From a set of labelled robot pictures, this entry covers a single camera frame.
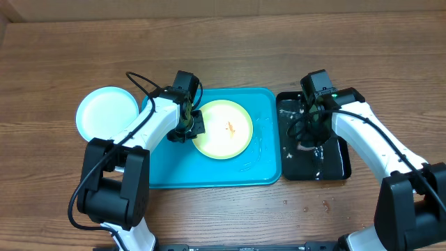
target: black cable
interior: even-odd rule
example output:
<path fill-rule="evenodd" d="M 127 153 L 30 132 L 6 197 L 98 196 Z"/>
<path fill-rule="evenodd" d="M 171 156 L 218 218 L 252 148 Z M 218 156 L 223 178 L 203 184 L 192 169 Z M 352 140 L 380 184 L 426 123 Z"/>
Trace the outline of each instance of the black cable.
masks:
<path fill-rule="evenodd" d="M 139 85 L 132 77 L 131 75 L 140 77 L 144 80 L 146 80 L 147 82 L 151 83 L 152 85 L 154 85 L 156 88 L 161 88 L 159 87 L 157 84 L 153 83 L 152 81 L 150 81 L 149 79 L 138 75 L 136 73 L 131 73 L 131 72 L 126 72 L 125 75 L 127 75 L 127 77 L 130 79 L 130 81 L 133 82 L 133 84 L 135 84 L 136 86 L 138 86 L 147 96 L 148 99 L 150 99 L 151 103 L 152 103 L 152 108 L 150 113 L 148 114 L 148 116 L 131 132 L 128 133 L 128 135 L 121 140 L 119 143 L 117 143 L 116 145 L 114 145 L 111 150 L 109 152 L 107 152 L 99 161 L 98 163 L 91 169 L 91 171 L 85 176 L 85 178 L 81 181 L 81 183 L 79 185 L 77 185 L 75 191 L 73 192 L 71 199 L 70 199 L 70 203 L 68 204 L 68 219 L 70 220 L 70 223 L 76 227 L 77 229 L 81 229 L 81 230 L 103 230 L 103 231 L 109 231 L 111 232 L 112 236 L 116 237 L 116 240 L 118 241 L 120 247 L 124 250 L 124 251 L 128 251 L 128 249 L 125 247 L 124 242 L 122 240 L 122 238 L 119 236 L 118 232 L 114 229 L 112 229 L 111 227 L 87 227 L 87 226 L 82 226 L 80 224 L 78 224 L 75 219 L 73 218 L 72 215 L 72 208 L 75 204 L 75 200 L 77 195 L 79 194 L 79 190 L 82 186 L 85 185 L 85 182 L 90 178 L 90 176 L 92 175 L 92 173 L 99 167 L 103 167 L 104 165 L 107 164 L 108 161 L 110 161 L 110 159 L 112 158 L 112 156 L 115 154 L 115 152 L 117 150 L 120 149 L 120 147 L 129 139 L 131 139 L 137 132 L 139 129 L 142 128 L 142 126 L 144 126 L 144 124 L 152 117 L 153 113 L 155 112 L 155 101 L 153 100 L 153 98 L 148 94 L 148 92 L 144 89 L 144 87 L 142 87 L 141 85 Z"/>
<path fill-rule="evenodd" d="M 429 183 L 426 181 L 426 179 L 420 174 L 420 171 L 415 168 L 412 163 L 409 162 L 409 160 L 407 159 L 406 155 L 404 155 L 397 146 L 395 146 L 395 144 L 392 142 L 392 140 L 385 134 L 385 132 L 383 132 L 383 130 L 381 130 L 381 128 L 379 128 L 375 123 L 371 122 L 369 120 L 369 118 L 364 118 L 363 116 L 360 116 L 356 113 L 352 113 L 352 112 L 347 112 L 347 111 L 342 111 L 342 110 L 324 110 L 324 111 L 317 111 L 317 112 L 312 112 L 307 114 L 306 116 L 302 116 L 299 119 L 296 119 L 294 122 L 292 122 L 292 124 L 288 127 L 288 130 L 286 130 L 286 134 L 288 136 L 289 135 L 289 130 L 297 123 L 299 123 L 301 120 L 305 119 L 305 118 L 309 118 L 312 117 L 314 115 L 320 114 L 333 114 L 333 113 L 339 113 L 339 114 L 345 114 L 345 115 L 349 115 L 352 117 L 355 117 L 357 119 L 360 119 L 362 121 L 364 121 L 365 123 L 368 123 L 373 129 L 375 129 L 380 135 L 381 137 L 383 137 L 383 139 L 390 145 L 390 147 L 395 151 L 395 153 L 398 155 L 398 157 L 412 170 L 412 172 L 415 173 L 415 175 L 417 176 L 417 178 L 421 181 L 421 183 L 423 184 L 423 186 L 427 189 L 427 191 L 429 192 L 429 194 L 435 199 L 435 201 L 437 202 L 437 204 L 439 205 L 439 207 L 441 207 L 441 209 L 443 210 L 444 213 L 446 213 L 446 206 L 443 204 L 442 200 L 440 199 L 440 197 L 438 196 L 437 192 L 431 187 L 431 185 L 429 185 Z"/>
<path fill-rule="evenodd" d="M 201 84 L 201 82 L 198 82 L 198 84 L 200 85 L 200 98 L 198 98 L 197 103 L 192 107 L 192 111 L 195 110 L 199 105 L 200 105 L 200 101 L 201 101 L 201 97 L 203 97 L 203 84 Z"/>

